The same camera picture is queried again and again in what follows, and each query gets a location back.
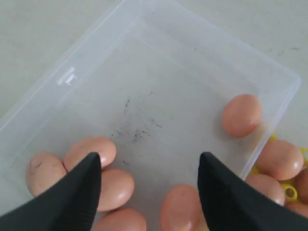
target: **clear plastic container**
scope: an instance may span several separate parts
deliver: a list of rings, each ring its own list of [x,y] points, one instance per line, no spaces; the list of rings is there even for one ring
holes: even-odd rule
[[[131,172],[126,206],[158,230],[172,185],[196,185],[199,155],[213,152],[245,178],[300,85],[289,69],[172,0],[123,0],[101,18],[2,119],[0,213],[31,198],[29,159],[63,156],[86,136],[117,145],[112,167]],[[262,124],[224,133],[220,115],[235,95],[256,95]]]

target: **egg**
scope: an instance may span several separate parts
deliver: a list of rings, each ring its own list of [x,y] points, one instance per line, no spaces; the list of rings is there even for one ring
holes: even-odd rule
[[[89,137],[75,143],[66,153],[64,165],[72,170],[86,155],[96,152],[100,155],[102,168],[113,162],[116,155],[116,145],[105,137]]]
[[[222,114],[222,127],[234,137],[252,133],[262,118],[262,107],[257,97],[250,94],[235,96]]]
[[[263,174],[255,174],[248,176],[245,181],[267,198],[273,200],[279,205],[284,205],[284,190],[281,184],[279,184],[274,178]]]
[[[287,141],[268,141],[262,150],[256,167],[260,173],[276,180],[295,177],[304,165],[304,157],[298,147]]]
[[[33,196],[45,192],[67,174],[62,160],[55,154],[39,152],[26,168],[26,183]]]
[[[162,203],[161,228],[163,231],[194,231],[201,214],[198,191],[190,185],[177,185]]]
[[[121,209],[103,217],[94,231],[146,231],[146,220],[136,210]]]
[[[286,208],[308,218],[308,206],[297,202],[287,203]]]
[[[295,188],[300,201],[308,204],[308,168],[302,170],[295,178]]]
[[[121,207],[131,198],[134,188],[134,178],[128,172],[120,169],[103,171],[97,211],[106,212]]]

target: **white table surface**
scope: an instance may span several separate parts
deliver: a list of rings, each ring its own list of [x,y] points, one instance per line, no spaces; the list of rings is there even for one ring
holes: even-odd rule
[[[0,117],[114,1],[0,0]],[[178,1],[302,77],[278,137],[308,147],[308,1]]]

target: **brown egg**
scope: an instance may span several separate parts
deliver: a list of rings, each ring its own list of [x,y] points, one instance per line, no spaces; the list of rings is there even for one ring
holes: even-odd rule
[[[190,185],[178,185],[165,197],[160,214],[163,231],[194,231],[202,214],[198,191]]]
[[[295,178],[295,188],[300,201],[308,204],[308,168],[302,170]]]
[[[103,217],[94,231],[146,231],[146,220],[133,209],[121,209]]]
[[[225,107],[222,126],[226,132],[240,138],[252,133],[262,118],[262,107],[257,97],[250,94],[235,96]]]
[[[276,180],[289,180],[295,177],[303,165],[304,157],[300,149],[282,140],[268,141],[256,162],[260,173]]]
[[[297,202],[287,203],[286,208],[308,218],[308,206]]]
[[[102,168],[113,162],[116,155],[116,145],[105,137],[90,137],[75,143],[66,153],[64,165],[72,170],[90,152],[97,152],[101,158]]]
[[[267,198],[279,205],[284,205],[285,196],[283,188],[274,178],[263,174],[255,174],[248,176],[245,181]]]
[[[33,196],[45,192],[66,175],[62,160],[48,152],[37,153],[26,169],[26,182]]]
[[[97,211],[106,212],[124,205],[131,198],[134,188],[134,178],[128,172],[120,169],[104,171]]]

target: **plastic box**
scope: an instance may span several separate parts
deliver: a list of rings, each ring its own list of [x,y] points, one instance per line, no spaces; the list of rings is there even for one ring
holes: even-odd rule
[[[2,119],[0,213],[31,199],[29,159],[63,156],[86,136],[117,145],[112,167],[131,172],[127,204],[158,230],[172,185],[196,185],[199,155],[213,152],[245,178],[300,85],[289,69],[172,0],[123,0],[93,25]],[[224,133],[220,114],[235,95],[264,110],[252,135]]]

